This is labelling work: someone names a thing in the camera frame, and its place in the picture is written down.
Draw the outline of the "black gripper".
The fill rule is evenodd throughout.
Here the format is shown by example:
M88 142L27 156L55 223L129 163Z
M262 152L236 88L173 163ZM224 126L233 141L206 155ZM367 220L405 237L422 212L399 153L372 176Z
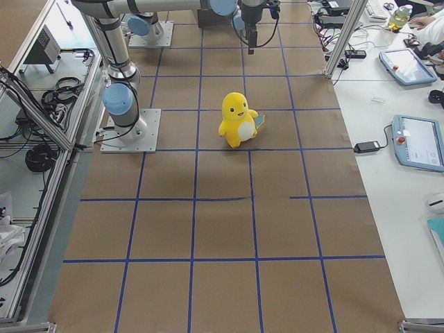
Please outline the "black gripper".
M253 55L257 48L257 26L262 19L263 0L241 0L241 18L246 24L248 55Z

